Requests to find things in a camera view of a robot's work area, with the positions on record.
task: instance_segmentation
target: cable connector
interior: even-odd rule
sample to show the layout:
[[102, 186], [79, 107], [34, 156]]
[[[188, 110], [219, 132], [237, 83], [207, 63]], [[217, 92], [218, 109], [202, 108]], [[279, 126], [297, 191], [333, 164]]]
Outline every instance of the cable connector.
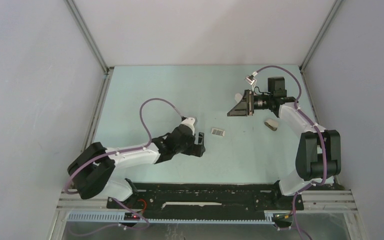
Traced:
[[255, 84], [255, 82], [257, 81], [255, 78], [254, 78], [254, 75], [250, 75], [250, 76], [246, 76], [246, 78], [244, 79], [245, 82], [247, 82], [249, 85], [253, 85]]

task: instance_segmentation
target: white cable tray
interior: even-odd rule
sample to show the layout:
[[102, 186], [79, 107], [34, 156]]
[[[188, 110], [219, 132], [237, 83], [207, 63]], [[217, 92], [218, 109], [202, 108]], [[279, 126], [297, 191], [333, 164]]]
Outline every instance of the white cable tray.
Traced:
[[[124, 220], [125, 212], [102, 212], [102, 211], [72, 211], [67, 222], [96, 222], [96, 223], [144, 223], [140, 220]], [[153, 219], [149, 218], [150, 223], [155, 224], [273, 224], [272, 213], [266, 213], [265, 219], [260, 220], [200, 220], [200, 219]]]

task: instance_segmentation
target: white wall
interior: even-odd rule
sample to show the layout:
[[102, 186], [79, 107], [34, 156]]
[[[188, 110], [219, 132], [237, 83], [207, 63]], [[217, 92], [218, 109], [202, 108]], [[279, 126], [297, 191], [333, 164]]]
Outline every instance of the white wall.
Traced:
[[45, 239], [103, 72], [62, 0], [0, 0], [0, 239]]
[[301, 64], [335, 0], [76, 0], [105, 62]]
[[341, 183], [384, 239], [384, 0], [346, 0], [306, 77], [320, 122], [341, 134]]

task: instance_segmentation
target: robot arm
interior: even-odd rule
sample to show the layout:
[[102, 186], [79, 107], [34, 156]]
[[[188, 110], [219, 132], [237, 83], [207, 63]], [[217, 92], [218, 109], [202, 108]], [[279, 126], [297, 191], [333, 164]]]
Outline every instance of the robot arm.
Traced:
[[[294, 106], [295, 97], [287, 96], [285, 79], [270, 77], [268, 93], [256, 94], [245, 90], [242, 99], [228, 113], [232, 116], [252, 116], [254, 110], [269, 109], [276, 117], [284, 120], [299, 138], [298, 151], [295, 158], [295, 169], [279, 182], [284, 196], [290, 196], [311, 182], [321, 182], [323, 177], [323, 158], [318, 152], [320, 139], [312, 125], [298, 113]], [[327, 177], [338, 175], [341, 171], [341, 139], [336, 130], [327, 130], [317, 125], [326, 148]]]
[[117, 170], [162, 163], [171, 160], [176, 154], [202, 157], [206, 150], [204, 133], [198, 134], [198, 143], [195, 144], [195, 123], [196, 119], [193, 117], [183, 118], [181, 124], [171, 133], [153, 138], [148, 147], [143, 144], [127, 148], [105, 148], [100, 142], [95, 142], [68, 167], [68, 174], [72, 175], [96, 156], [115, 152], [85, 167], [73, 178], [73, 183], [82, 199], [112, 197], [126, 201], [135, 193], [136, 188], [129, 179], [116, 178], [114, 173]]

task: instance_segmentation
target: light blue table surface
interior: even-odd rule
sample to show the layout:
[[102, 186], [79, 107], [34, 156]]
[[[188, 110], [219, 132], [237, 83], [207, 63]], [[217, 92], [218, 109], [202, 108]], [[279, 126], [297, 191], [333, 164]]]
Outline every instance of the light blue table surface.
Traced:
[[[274, 183], [294, 169], [298, 137], [269, 110], [256, 110], [248, 117], [226, 115], [236, 105], [235, 94], [250, 89], [244, 81], [246, 75], [261, 67], [117, 66], [94, 140], [104, 147], [145, 143], [148, 139], [139, 108], [147, 99], [164, 98], [183, 115], [197, 117], [196, 132], [205, 133], [206, 152], [201, 158], [178, 154], [163, 163], [122, 169], [115, 173], [118, 177], [148, 183]], [[298, 66], [282, 67], [298, 78], [303, 91], [300, 105], [314, 119]], [[284, 77], [288, 96], [298, 96], [295, 81], [275, 68], [265, 69], [256, 77], [261, 91], [267, 91], [268, 77]], [[180, 124], [177, 113], [160, 101], [149, 102], [143, 117], [152, 137], [171, 132]], [[277, 131], [264, 125], [267, 118], [279, 121]], [[225, 130], [225, 137], [212, 135], [211, 128]]]

